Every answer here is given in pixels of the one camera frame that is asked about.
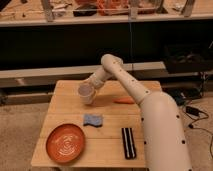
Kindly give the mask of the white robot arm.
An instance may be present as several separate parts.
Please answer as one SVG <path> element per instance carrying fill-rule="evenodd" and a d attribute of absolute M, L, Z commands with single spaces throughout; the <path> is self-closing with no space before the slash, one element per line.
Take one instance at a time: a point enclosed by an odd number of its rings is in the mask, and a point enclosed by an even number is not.
<path fill-rule="evenodd" d="M 85 83 L 90 90 L 83 97 L 91 104 L 95 94 L 111 76 L 117 78 L 140 107 L 149 171 L 192 171 L 192 165 L 179 109 L 174 99 L 163 91 L 151 91 L 122 67 L 122 59 L 111 54 L 101 58 L 99 67 Z"/>

